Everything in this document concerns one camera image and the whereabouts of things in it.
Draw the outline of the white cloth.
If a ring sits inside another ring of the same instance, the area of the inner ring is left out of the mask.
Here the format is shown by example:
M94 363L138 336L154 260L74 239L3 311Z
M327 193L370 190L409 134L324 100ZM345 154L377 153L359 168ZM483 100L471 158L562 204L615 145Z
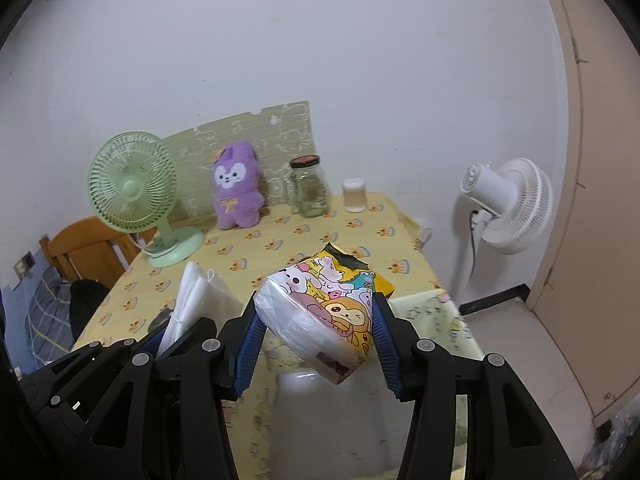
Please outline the white cloth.
M240 316L244 310L222 277L213 269L204 271L196 262L188 261L178 288L172 311L156 356L159 358L177 342L200 318L209 318L218 330L224 323Z

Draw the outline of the cartoon tissue pack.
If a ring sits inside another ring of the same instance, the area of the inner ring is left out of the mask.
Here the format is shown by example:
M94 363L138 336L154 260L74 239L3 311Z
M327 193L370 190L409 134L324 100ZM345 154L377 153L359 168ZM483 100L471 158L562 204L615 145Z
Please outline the cartoon tissue pack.
M296 356L335 385L368 358L377 292L394 285L332 244L268 275L254 295L260 320Z

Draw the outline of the blue plaid pillow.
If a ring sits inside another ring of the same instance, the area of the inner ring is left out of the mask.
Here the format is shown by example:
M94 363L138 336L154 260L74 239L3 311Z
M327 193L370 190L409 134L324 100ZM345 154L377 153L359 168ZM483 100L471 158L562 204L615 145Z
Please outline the blue plaid pillow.
M70 282L55 268L42 274L28 305L25 332L35 368L61 359L72 350L75 338L70 326Z

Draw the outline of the black chair back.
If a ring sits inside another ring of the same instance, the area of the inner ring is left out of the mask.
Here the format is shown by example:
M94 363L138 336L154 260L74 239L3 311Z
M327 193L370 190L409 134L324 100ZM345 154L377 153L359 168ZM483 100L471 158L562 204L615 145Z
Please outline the black chair back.
M74 341L78 341L109 292L99 281L77 280L70 284L70 329Z

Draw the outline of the purple plush toy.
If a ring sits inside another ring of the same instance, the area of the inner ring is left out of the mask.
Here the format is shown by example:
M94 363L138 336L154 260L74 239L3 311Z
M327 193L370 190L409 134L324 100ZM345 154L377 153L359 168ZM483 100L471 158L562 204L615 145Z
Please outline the purple plush toy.
M227 145L214 163L214 209L221 230L257 226L265 199L258 190L259 162L247 141Z

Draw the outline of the wooden bed headboard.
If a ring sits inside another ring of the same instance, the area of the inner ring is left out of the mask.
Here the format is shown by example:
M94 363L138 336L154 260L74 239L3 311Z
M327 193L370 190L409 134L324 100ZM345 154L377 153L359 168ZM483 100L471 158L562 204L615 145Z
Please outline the wooden bed headboard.
M93 280L113 287L141 249L132 238L113 230L99 218L79 220L50 238L40 248L50 266L67 281Z

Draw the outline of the yellow cartoon storage box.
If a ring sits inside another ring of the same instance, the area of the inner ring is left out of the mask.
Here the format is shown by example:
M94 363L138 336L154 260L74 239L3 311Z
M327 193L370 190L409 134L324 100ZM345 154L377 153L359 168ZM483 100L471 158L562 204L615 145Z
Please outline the yellow cartoon storage box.
M394 297L394 315L409 321L421 338L454 356L484 356L445 289ZM387 389L378 356L341 385L333 385L267 330L264 356L274 379L267 455L268 479L395 479L406 445L412 402ZM466 401L457 397L454 478L465 460Z

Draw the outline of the beige door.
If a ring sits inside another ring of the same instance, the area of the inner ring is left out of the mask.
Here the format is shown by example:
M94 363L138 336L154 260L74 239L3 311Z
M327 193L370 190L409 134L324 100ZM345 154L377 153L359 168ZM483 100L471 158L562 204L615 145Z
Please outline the beige door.
M566 161L526 301L595 424L639 392L639 55L604 0L549 0L564 56Z

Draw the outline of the green desk fan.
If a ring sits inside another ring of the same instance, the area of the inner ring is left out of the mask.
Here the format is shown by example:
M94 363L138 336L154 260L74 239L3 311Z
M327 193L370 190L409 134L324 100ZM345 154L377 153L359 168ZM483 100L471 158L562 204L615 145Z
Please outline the green desk fan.
M113 136L94 155L87 185L89 202L107 226L129 236L156 231L140 248L153 268L173 266L203 245L201 230L169 225L178 200L178 174L158 136L143 131Z

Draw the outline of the glass jar with lid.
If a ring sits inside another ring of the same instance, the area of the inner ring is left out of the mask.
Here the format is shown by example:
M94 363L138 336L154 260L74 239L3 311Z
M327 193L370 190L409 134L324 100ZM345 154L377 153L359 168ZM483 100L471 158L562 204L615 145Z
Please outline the glass jar with lid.
M330 194L318 155L298 156L290 161L285 191L292 211L304 218L321 217L329 211Z

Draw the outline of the cotton swab container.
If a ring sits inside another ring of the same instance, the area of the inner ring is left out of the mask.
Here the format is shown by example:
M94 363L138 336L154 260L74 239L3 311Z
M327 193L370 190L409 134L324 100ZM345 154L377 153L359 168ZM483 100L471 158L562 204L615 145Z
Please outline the cotton swab container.
M367 209L366 182L361 178L345 179L342 182L344 208L348 212L356 214Z

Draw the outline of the beige patterned board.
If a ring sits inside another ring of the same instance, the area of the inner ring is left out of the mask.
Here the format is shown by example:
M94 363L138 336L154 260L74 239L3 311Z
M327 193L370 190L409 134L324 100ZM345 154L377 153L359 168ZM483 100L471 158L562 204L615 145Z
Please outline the beige patterned board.
M178 174L175 222L213 214L215 195L257 185L267 207L286 202L290 161L316 151L306 101L206 122L163 140Z

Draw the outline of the white standing fan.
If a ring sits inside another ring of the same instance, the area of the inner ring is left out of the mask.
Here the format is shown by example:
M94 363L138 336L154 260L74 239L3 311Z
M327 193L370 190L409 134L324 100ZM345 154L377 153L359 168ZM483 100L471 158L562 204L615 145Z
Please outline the white standing fan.
M449 292L459 301L477 266L480 246L513 256L532 246L547 229L553 212L549 177L532 160L510 159L498 168L484 162L469 166L460 192L473 205L466 216L469 247Z

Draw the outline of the wall power outlet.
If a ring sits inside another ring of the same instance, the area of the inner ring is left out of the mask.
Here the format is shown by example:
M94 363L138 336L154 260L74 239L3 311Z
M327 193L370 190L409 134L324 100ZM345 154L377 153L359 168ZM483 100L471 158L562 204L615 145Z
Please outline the wall power outlet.
M17 276L29 274L30 270L35 266L35 258L31 252L24 255L17 263L14 264L14 271Z

